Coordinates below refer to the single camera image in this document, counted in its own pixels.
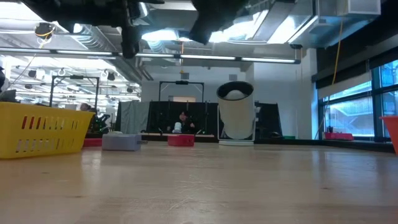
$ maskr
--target gray box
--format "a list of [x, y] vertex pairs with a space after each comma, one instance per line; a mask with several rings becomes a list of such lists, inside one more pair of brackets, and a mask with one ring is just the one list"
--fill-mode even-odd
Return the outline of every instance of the gray box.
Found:
[[104, 134], [102, 150], [107, 151], [138, 151], [141, 150], [140, 134]]

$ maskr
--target gray curtain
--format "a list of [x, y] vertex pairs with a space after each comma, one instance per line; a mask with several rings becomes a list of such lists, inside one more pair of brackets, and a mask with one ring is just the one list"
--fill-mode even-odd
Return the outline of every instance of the gray curtain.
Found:
[[147, 129], [150, 102], [121, 103], [121, 132], [123, 134], [138, 134]]

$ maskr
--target yellow plastic basket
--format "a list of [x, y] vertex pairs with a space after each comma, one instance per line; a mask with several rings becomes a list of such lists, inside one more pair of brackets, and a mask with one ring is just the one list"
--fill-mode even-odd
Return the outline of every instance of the yellow plastic basket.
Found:
[[93, 113], [0, 103], [0, 159], [79, 152]]

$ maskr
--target table surface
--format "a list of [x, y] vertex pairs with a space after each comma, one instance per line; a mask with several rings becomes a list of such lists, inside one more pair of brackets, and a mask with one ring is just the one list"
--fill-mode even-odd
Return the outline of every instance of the table surface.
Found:
[[321, 146], [170, 147], [0, 161], [1, 224], [398, 222], [398, 158]]

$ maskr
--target window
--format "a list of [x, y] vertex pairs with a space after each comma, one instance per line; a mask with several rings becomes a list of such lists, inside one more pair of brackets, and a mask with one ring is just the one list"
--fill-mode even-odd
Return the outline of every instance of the window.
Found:
[[380, 66], [380, 81], [382, 87], [398, 84], [398, 60]]
[[[382, 95], [382, 108], [383, 116], [396, 116], [398, 115], [398, 91], [392, 91], [389, 93], [384, 93]], [[390, 137], [386, 126], [383, 123], [384, 137]]]
[[174, 102], [183, 102], [183, 103], [186, 102], [194, 103], [197, 101], [197, 99], [192, 96], [169, 96], [169, 100]]
[[346, 96], [352, 96], [357, 93], [363, 93], [365, 91], [370, 91], [370, 90], [372, 90], [372, 82], [368, 81], [366, 83], [362, 83], [360, 85], [354, 86], [352, 88], [341, 91], [339, 93], [335, 93], [330, 96], [330, 100], [335, 100], [335, 99], [346, 97]]
[[371, 97], [329, 105], [325, 113], [325, 127], [332, 126], [335, 133], [373, 137], [373, 102]]

